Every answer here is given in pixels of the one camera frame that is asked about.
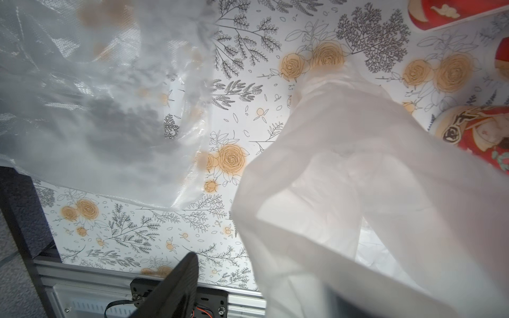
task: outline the orange rose print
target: orange rose print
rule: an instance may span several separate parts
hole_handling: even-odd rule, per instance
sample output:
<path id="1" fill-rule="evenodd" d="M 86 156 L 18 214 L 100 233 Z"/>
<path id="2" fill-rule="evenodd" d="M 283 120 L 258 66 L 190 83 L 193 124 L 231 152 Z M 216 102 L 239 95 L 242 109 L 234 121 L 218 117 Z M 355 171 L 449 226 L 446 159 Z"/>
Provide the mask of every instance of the orange rose print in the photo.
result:
<path id="1" fill-rule="evenodd" d="M 78 211 L 72 207 L 63 207 L 60 212 L 62 216 L 68 221 L 75 221 L 78 218 Z"/>
<path id="2" fill-rule="evenodd" d="M 173 268 L 171 268 L 170 266 L 163 265 L 157 269 L 157 275 L 159 275 L 161 277 L 166 277 L 172 272 L 172 270 L 173 270 Z"/>
<path id="3" fill-rule="evenodd" d="M 313 50 L 313 67 L 318 65 L 342 66 L 344 62 L 343 50 L 335 43 L 325 42 Z"/>
<path id="4" fill-rule="evenodd" d="M 76 233 L 78 233 L 79 236 L 87 236 L 87 230 L 84 227 L 78 227 Z"/>
<path id="5" fill-rule="evenodd" d="M 435 87 L 442 92 L 453 93 L 470 79 L 473 60 L 467 54 L 456 53 L 446 57 L 436 71 Z"/>
<path id="6" fill-rule="evenodd" d="M 209 153 L 207 156 L 207 171 L 210 172 L 215 167 L 217 167 L 218 164 L 219 164 L 219 162 L 217 161 L 217 158 L 214 157 L 214 155 Z"/>
<path id="7" fill-rule="evenodd" d="M 291 78 L 299 77 L 305 72 L 306 63 L 302 56 L 295 53 L 283 57 L 281 62 L 281 74 L 283 74 L 283 78 L 290 81 Z"/>
<path id="8" fill-rule="evenodd" d="M 246 163 L 242 149 L 236 144 L 227 144 L 219 150 L 219 167 L 228 175 L 238 174 Z"/>
<path id="9" fill-rule="evenodd" d="M 151 270 L 150 268 L 142 268 L 141 273 L 143 275 L 154 275 L 155 272 Z"/>
<path id="10" fill-rule="evenodd" d="M 99 208 L 92 201 L 80 199 L 76 202 L 78 211 L 87 220 L 93 220 L 99 216 Z"/>
<path id="11" fill-rule="evenodd" d="M 405 68 L 403 80 L 408 85 L 420 85 L 433 78 L 431 65 L 424 60 L 415 60 Z"/>

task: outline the cartoon character illustration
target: cartoon character illustration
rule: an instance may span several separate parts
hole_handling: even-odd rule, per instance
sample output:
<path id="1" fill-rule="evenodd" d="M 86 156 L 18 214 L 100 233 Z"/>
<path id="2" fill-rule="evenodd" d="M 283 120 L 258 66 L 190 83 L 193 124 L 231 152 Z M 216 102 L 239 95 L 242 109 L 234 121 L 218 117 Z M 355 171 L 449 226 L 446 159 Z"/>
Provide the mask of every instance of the cartoon character illustration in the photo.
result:
<path id="1" fill-rule="evenodd" d="M 437 121 L 436 136 L 509 174 L 509 107 L 455 107 Z"/>

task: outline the black mounting plate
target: black mounting plate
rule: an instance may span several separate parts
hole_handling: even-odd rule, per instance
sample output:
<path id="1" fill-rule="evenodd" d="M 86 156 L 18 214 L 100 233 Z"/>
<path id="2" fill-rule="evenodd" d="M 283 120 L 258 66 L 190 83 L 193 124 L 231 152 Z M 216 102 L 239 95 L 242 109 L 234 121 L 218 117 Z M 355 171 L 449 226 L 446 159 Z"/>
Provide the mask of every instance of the black mounting plate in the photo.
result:
<path id="1" fill-rule="evenodd" d="M 145 298 L 149 296 L 159 283 L 160 281 L 153 279 L 133 279 L 130 284 L 133 299 L 141 296 L 140 300 L 135 302 L 134 305 L 139 308 L 143 301 L 145 301 Z M 198 307 L 212 311 L 213 318 L 224 318 L 228 313 L 228 292 L 215 288 L 198 287 L 196 290 L 196 303 Z M 206 313 L 197 312 L 196 310 L 194 316 L 197 318 L 208 318 Z"/>

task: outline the clear plastic bag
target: clear plastic bag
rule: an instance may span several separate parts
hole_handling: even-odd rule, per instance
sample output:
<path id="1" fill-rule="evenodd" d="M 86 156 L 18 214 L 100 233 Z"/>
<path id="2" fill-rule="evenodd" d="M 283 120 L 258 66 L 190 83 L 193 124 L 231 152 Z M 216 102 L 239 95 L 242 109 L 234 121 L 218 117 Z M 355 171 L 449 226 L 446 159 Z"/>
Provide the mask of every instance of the clear plastic bag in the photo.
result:
<path id="1" fill-rule="evenodd" d="M 0 16 L 0 164 L 160 210 L 199 197 L 215 18 L 205 1 L 5 0 Z M 172 83 L 182 101 L 169 102 Z"/>
<path id="2" fill-rule="evenodd" d="M 349 67 L 298 83 L 232 205 L 267 317 L 341 316 L 334 294 L 382 317 L 507 316 L 509 178 Z M 363 218 L 421 290 L 352 261 Z"/>

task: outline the white plastic bag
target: white plastic bag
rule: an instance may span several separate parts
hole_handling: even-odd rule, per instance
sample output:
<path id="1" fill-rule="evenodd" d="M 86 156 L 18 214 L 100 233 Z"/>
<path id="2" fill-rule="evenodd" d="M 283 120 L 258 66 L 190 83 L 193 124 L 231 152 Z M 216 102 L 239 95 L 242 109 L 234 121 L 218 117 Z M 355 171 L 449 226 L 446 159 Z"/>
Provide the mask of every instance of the white plastic bag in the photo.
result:
<path id="1" fill-rule="evenodd" d="M 292 107 L 232 205 L 267 317 L 340 316 L 334 293 L 381 317 L 507 316 L 506 175 L 347 65 L 307 74 Z M 428 295 L 351 260 L 362 218 Z"/>
<path id="2" fill-rule="evenodd" d="M 214 18 L 202 0 L 2 1 L 0 164 L 159 210 L 193 202 Z"/>

